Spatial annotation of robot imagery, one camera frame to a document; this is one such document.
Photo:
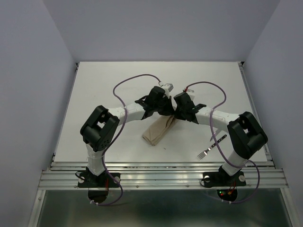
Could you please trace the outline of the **beige cloth napkin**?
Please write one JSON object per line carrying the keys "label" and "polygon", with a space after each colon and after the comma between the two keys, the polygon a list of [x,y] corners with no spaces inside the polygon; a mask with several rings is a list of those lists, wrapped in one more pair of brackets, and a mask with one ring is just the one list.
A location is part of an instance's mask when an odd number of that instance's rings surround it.
{"label": "beige cloth napkin", "polygon": [[177,118],[161,116],[142,134],[142,138],[151,146],[156,146],[178,122]]}

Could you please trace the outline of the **steel fork black handle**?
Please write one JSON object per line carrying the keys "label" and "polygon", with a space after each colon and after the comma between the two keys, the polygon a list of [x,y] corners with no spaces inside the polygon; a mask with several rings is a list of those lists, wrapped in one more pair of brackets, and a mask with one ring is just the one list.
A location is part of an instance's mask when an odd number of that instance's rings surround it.
{"label": "steel fork black handle", "polygon": [[[227,135],[223,135],[221,138],[219,138],[217,140],[217,143],[220,143],[222,140],[224,140],[227,137]],[[197,155],[197,159],[201,160],[203,159],[205,156],[207,156],[207,154],[214,148],[216,147],[216,143],[212,144],[210,147],[208,147],[206,150],[202,151],[200,154]]]}

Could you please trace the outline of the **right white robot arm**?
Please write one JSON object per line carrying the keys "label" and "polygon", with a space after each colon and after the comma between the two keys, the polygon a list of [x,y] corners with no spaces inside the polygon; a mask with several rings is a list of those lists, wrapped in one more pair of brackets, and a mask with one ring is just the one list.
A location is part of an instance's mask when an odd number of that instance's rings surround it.
{"label": "right white robot arm", "polygon": [[235,174],[268,142],[267,135],[250,112],[233,114],[214,111],[204,104],[195,105],[186,92],[174,96],[174,100],[177,119],[209,125],[229,134],[233,151],[218,172],[218,180],[222,184],[232,182]]}

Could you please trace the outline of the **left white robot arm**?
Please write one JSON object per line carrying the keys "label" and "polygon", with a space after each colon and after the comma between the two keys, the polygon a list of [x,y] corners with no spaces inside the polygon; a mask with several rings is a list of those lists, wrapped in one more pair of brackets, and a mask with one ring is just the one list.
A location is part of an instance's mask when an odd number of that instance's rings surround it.
{"label": "left white robot arm", "polygon": [[172,84],[154,86],[148,95],[126,107],[106,109],[100,105],[95,108],[80,130],[88,150],[87,168],[91,172],[89,181],[94,186],[101,186],[105,182],[103,152],[113,143],[117,127],[124,127],[128,122],[144,120],[154,113],[173,115],[175,110],[170,96],[172,89]]}

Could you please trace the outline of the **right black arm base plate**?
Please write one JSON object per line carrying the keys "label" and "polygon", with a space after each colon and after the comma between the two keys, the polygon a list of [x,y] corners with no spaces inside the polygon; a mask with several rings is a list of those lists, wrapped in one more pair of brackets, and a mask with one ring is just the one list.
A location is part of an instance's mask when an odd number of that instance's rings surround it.
{"label": "right black arm base plate", "polygon": [[212,187],[229,187],[229,186],[246,186],[246,179],[242,171],[233,176],[223,172],[204,172],[200,185],[205,188]]}

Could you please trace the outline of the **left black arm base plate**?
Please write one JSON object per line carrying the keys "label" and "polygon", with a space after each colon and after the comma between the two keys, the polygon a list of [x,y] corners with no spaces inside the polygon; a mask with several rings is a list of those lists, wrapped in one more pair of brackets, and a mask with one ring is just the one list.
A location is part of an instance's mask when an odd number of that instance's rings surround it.
{"label": "left black arm base plate", "polygon": [[90,171],[77,171],[79,188],[118,188],[118,184],[107,174],[102,173],[99,176]]}

